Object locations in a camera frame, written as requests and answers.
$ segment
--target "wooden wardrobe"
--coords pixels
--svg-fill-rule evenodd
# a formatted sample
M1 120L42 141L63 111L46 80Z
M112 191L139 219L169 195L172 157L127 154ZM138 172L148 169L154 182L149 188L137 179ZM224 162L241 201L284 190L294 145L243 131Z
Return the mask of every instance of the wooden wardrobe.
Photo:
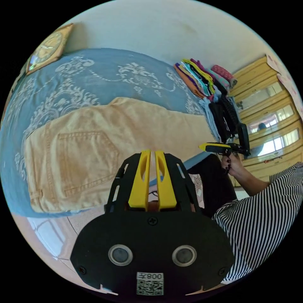
M243 165L269 181L270 175L303 161L303 127L292 97L266 61L264 56L236 72L238 83L229 95L235 97L249 134L251 156Z

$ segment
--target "leg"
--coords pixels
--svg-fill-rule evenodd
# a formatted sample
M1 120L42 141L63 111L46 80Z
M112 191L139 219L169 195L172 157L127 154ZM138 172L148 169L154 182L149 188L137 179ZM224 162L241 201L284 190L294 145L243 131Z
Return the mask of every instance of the leg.
M199 174L203 185L204 215L212 217L224 204L237 199L233 184L228 175L224 175L221 161L217 155L210 155L190 168L188 173Z

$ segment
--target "stack of folded clothes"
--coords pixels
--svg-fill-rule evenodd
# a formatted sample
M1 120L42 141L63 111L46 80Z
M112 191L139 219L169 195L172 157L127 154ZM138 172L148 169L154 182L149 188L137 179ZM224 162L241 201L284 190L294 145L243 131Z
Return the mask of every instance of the stack of folded clothes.
M183 59L174 68L192 93L201 98L199 104L206 115L212 115L208 118L216 125L221 142L234 137L241 120L234 98L228 96L229 90L237 84L233 75L219 65L207 69L194 59Z

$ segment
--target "qr code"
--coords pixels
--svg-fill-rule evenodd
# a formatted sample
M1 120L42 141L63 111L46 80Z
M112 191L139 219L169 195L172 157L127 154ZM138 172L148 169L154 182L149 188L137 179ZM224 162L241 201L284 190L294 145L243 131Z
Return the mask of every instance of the qr code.
M137 294L159 296L164 294L163 273L137 272Z
M163 281L137 280L137 294L159 296L163 291Z

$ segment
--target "wall clock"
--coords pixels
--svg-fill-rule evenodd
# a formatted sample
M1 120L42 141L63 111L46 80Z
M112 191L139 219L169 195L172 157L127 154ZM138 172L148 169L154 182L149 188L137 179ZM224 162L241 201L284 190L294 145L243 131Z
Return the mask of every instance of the wall clock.
M61 57L73 26L74 24L70 23L60 27L43 40L28 60L27 75L57 61Z

